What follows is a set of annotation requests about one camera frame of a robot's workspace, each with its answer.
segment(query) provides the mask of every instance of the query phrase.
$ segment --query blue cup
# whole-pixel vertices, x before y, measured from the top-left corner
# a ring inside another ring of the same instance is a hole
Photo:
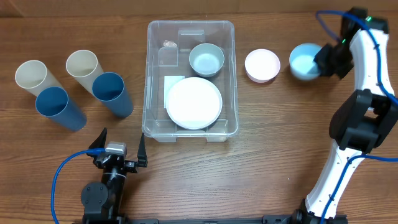
[[[36,110],[72,131],[80,130],[87,122],[86,116],[68,93],[57,86],[46,88],[37,96]]]
[[[93,83],[93,94],[116,116],[127,118],[133,110],[132,101],[120,75],[105,72]]]

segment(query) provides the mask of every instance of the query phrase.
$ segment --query cable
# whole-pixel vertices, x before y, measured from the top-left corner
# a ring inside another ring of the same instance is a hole
[[[348,12],[342,12],[342,11],[336,11],[336,10],[321,10],[318,11],[315,14],[315,17],[318,19],[318,21],[320,22],[321,26],[326,30],[326,32],[334,39],[336,39],[335,37],[337,37],[337,35],[332,32],[324,23],[324,21],[319,17],[319,14],[333,14],[333,15],[338,15],[338,16],[343,16],[345,18],[351,19],[352,21],[356,22],[359,26],[361,26],[362,29],[366,30],[366,32],[369,34],[370,38],[373,41],[374,44],[374,48],[376,49],[376,54],[377,54],[377,82],[379,84],[379,87],[381,89],[381,91],[393,102],[393,104],[395,104],[395,106],[398,106],[398,99],[392,95],[391,93],[389,93],[385,88],[384,85],[381,81],[381,53],[380,53],[380,48],[379,48],[379,44],[376,41],[376,38],[374,38],[372,32],[370,31],[370,28],[368,27],[368,25],[366,25],[361,19],[359,19],[358,17],[348,13]]]
[[[337,185],[335,187],[335,190],[333,191],[332,195],[329,198],[328,203],[326,204],[325,208],[323,209],[322,212],[322,216],[321,216],[321,221],[319,222],[319,224],[323,224],[323,222],[325,221],[325,216],[326,216],[326,212],[328,211],[328,208],[331,204],[331,202],[335,199],[335,196],[337,194],[337,191],[344,179],[344,176],[347,172],[347,169],[349,167],[349,165],[352,164],[352,162],[355,159],[358,158],[365,158],[365,159],[374,159],[374,160],[378,160],[378,161],[384,161],[384,162],[398,162],[398,158],[384,158],[384,157],[379,157],[379,156],[369,156],[369,155],[360,155],[360,156],[353,156],[351,159],[348,160],[348,162],[346,163],[346,165],[344,166],[343,172],[341,173],[340,179],[337,182]]]
[[[61,163],[61,165],[58,167],[57,171],[55,172],[54,179],[52,181],[52,188],[51,188],[51,215],[52,215],[52,218],[54,219],[55,224],[59,224],[59,221],[58,221],[57,216],[55,214],[55,207],[54,207],[55,184],[57,183],[57,178],[58,178],[58,175],[59,175],[62,167],[64,167],[64,165],[67,162],[69,162],[71,159],[73,159],[76,156],[79,156],[79,155],[82,155],[82,154],[86,154],[86,153],[98,155],[98,154],[100,154],[101,152],[104,152],[104,151],[105,151],[105,149],[98,148],[98,149],[89,149],[89,150],[84,150],[84,151],[80,151],[80,152],[74,153],[73,155],[71,155],[70,157],[65,159]]]

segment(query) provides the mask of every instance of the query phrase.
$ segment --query wood surface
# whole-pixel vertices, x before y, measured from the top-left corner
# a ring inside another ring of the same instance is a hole
[[[374,11],[396,11],[396,0],[1,0],[10,13],[22,17],[137,16],[154,14],[220,14],[247,12],[310,12],[348,10],[353,6]]]
[[[398,90],[398,13],[389,18],[389,76]],[[305,42],[332,40],[313,13],[220,14],[0,19],[0,223],[53,223],[50,190],[60,163],[86,149],[104,127],[108,140],[126,142],[134,159],[141,135],[147,26],[157,19],[230,20],[236,31],[240,131],[223,143],[178,139],[161,144],[146,139],[149,166],[129,174],[122,210],[131,218],[234,218],[291,214],[314,187],[328,157],[329,122],[350,96],[353,71],[300,82],[289,73],[289,54]],[[340,18],[326,17],[334,30]],[[258,48],[275,52],[282,68],[270,85],[244,72],[246,55]],[[67,57],[92,50],[104,71],[122,75],[134,102],[126,119],[115,118],[65,70]],[[14,81],[26,60],[43,61],[87,115],[75,133],[41,117],[33,95]],[[393,129],[373,155],[398,157]],[[61,223],[80,220],[82,188],[99,181],[89,157],[69,162],[58,178],[55,208]],[[364,161],[338,206],[350,223],[396,223],[398,164]]]

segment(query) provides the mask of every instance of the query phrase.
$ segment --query wooden table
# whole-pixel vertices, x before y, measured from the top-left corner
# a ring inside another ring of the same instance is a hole
[[[389,75],[398,90],[398,13],[389,18]],[[0,19],[0,223],[53,223],[50,190],[54,172],[70,154],[86,149],[108,128],[108,140],[126,142],[136,156],[141,134],[147,26],[156,19],[226,19],[236,29],[240,131],[224,143],[179,139],[161,144],[147,138],[149,166],[127,178],[123,211],[131,218],[233,218],[290,214],[314,187],[328,157],[328,126],[353,91],[353,71],[343,80],[303,83],[289,73],[289,54],[298,44],[332,40],[313,13],[223,14]],[[340,18],[326,17],[334,30]],[[245,56],[266,48],[282,63],[271,85],[244,72]],[[121,74],[134,112],[119,120],[65,70],[67,57],[92,50],[105,71]],[[71,133],[41,117],[33,95],[14,81],[24,61],[43,61],[87,115]],[[393,130],[372,154],[398,157]],[[58,178],[56,211],[62,223],[83,215],[80,192],[100,180],[86,156],[68,163]],[[350,223],[396,223],[398,164],[364,161],[339,203]]]

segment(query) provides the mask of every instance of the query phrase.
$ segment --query storage box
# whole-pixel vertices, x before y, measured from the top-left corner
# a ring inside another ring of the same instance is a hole
[[[224,53],[224,65],[208,78],[223,97],[218,119],[207,128],[187,130],[177,126],[165,109],[165,95],[181,78],[196,77],[188,58],[198,44],[211,43]],[[234,26],[229,21],[153,21],[148,26],[146,81],[142,132],[159,142],[179,137],[205,137],[226,141],[239,129]]]

